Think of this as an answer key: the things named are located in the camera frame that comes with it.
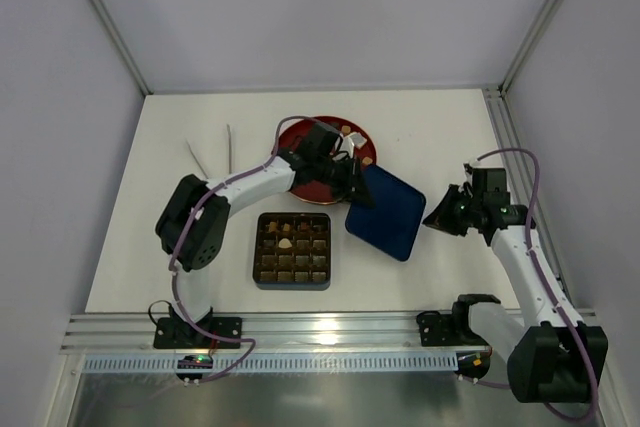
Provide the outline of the blue box lid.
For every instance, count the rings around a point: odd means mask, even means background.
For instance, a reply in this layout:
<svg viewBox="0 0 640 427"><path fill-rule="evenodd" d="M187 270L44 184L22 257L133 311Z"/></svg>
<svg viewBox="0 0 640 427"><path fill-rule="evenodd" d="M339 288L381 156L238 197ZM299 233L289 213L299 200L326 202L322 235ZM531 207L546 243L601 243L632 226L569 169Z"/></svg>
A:
<svg viewBox="0 0 640 427"><path fill-rule="evenodd" d="M352 203L345 220L346 231L405 262L422 223L426 196L378 165L369 165L363 174L374 206Z"/></svg>

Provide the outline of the white heart chocolate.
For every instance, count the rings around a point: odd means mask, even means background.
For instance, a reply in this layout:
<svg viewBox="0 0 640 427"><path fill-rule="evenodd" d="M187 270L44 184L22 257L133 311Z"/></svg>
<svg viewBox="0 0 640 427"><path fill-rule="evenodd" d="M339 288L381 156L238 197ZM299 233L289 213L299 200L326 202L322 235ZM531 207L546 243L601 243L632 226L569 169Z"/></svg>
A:
<svg viewBox="0 0 640 427"><path fill-rule="evenodd" d="M293 247L293 243L288 238L282 238L278 243L278 247L280 249L288 250Z"/></svg>

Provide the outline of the blue chocolate box with tray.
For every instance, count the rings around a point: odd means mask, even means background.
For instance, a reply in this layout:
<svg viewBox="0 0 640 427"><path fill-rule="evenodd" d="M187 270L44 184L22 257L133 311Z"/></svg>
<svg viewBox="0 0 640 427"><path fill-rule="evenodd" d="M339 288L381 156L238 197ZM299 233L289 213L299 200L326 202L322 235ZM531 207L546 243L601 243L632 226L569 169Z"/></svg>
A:
<svg viewBox="0 0 640 427"><path fill-rule="evenodd" d="M278 223L278 230L269 233L271 221ZM307 231L299 231L301 221L309 224ZM282 231L289 222L292 229ZM313 223L326 227L315 232ZM288 238L293 247L280 249L278 243ZM258 217L252 278L262 290L323 291L331 283L331 220L325 213L265 212Z"/></svg>

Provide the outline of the metal serving tongs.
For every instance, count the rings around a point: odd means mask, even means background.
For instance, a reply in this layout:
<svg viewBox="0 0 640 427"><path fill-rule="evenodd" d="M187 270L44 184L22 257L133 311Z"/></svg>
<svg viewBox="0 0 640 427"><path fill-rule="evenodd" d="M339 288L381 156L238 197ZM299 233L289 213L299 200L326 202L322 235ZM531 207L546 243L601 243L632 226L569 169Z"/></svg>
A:
<svg viewBox="0 0 640 427"><path fill-rule="evenodd" d="M229 123L189 133L184 143L201 177L217 178L232 173L233 129Z"/></svg>

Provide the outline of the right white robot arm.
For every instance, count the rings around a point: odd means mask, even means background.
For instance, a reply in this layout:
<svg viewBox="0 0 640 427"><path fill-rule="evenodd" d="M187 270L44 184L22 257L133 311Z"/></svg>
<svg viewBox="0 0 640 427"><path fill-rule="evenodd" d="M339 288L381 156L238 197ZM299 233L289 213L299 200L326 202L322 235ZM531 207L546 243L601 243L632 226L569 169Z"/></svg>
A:
<svg viewBox="0 0 640 427"><path fill-rule="evenodd" d="M502 168L466 164L424 226L453 236L474 229L506 271L521 317L492 294L461 294L450 313L420 314L425 346L487 345L506 363L507 385L522 403L595 399L608 350L603 329L589 326L561 289L525 205L515 205Z"/></svg>

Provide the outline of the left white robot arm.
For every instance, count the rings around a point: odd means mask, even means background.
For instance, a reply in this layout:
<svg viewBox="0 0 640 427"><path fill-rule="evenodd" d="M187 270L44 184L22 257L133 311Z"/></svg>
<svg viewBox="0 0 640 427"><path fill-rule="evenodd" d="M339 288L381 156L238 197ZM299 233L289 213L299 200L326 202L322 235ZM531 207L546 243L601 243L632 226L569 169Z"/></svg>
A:
<svg viewBox="0 0 640 427"><path fill-rule="evenodd" d="M204 277L220 253L229 219L274 195L317 181L339 202L374 206L361 161L342 151L339 130L316 118L291 147L274 142L266 161L219 180L183 177L155 226L162 250L170 256L172 309L191 330L207 333L198 322L211 312Z"/></svg>

